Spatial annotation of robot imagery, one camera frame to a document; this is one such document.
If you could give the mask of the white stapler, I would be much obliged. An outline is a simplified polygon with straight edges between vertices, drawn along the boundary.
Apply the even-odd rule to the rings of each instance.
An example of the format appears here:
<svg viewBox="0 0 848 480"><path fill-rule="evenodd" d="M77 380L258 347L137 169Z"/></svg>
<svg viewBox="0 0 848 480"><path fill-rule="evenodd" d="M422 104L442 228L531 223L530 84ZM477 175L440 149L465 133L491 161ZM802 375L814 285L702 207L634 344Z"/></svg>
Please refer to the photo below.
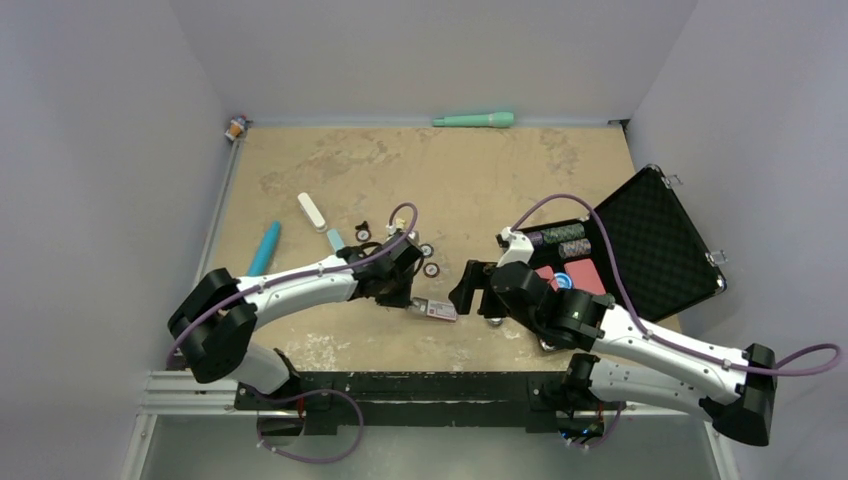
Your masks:
<svg viewBox="0 0 848 480"><path fill-rule="evenodd" d="M297 201L312 227L319 233L327 230L327 222L323 214L307 192L300 192Z"/></svg>

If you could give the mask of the light blue stapler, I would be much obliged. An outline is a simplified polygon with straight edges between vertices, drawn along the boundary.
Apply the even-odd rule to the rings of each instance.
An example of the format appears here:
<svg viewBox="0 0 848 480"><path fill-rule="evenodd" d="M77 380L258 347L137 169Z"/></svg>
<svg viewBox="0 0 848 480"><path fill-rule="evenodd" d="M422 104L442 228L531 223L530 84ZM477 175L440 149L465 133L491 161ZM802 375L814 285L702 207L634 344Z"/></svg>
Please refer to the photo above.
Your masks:
<svg viewBox="0 0 848 480"><path fill-rule="evenodd" d="M338 252L346 246L344 239L337 229L329 229L326 232L326 236L334 252Z"/></svg>

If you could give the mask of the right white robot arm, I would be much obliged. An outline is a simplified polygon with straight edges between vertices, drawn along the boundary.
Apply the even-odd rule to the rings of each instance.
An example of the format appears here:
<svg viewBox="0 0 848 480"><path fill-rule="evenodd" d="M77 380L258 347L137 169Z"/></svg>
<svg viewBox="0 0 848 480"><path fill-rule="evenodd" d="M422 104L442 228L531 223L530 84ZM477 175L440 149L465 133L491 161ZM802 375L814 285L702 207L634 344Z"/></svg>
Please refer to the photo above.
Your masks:
<svg viewBox="0 0 848 480"><path fill-rule="evenodd" d="M609 402L618 390L624 401L699 415L739 443L769 445L777 390L770 348L723 347L644 323L610 298L564 288L523 262L468 262L448 298L467 315L477 292L480 316L510 318L589 361L561 381L569 404Z"/></svg>

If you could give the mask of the red staple box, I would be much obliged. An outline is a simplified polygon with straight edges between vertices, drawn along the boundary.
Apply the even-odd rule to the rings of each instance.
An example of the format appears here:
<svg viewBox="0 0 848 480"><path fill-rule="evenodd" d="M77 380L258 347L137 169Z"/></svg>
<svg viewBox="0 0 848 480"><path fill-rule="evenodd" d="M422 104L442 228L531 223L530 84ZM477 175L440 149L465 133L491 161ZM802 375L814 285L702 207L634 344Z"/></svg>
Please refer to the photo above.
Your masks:
<svg viewBox="0 0 848 480"><path fill-rule="evenodd" d="M414 297L407 310L415 315L439 321L455 322L458 314L452 303Z"/></svg>

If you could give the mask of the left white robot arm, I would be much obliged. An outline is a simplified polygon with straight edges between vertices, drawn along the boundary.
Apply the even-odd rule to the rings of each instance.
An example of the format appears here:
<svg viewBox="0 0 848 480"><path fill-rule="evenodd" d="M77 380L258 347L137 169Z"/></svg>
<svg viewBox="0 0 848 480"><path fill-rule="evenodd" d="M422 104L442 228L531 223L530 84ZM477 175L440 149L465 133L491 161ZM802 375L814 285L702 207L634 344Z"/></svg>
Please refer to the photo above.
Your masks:
<svg viewBox="0 0 848 480"><path fill-rule="evenodd" d="M199 384L229 379L258 393L272 408L292 405L300 375L286 355L261 347L256 331L324 304L372 299L405 308L423 252L403 233L370 247L344 247L305 267L274 275L207 273L168 320L173 351Z"/></svg>

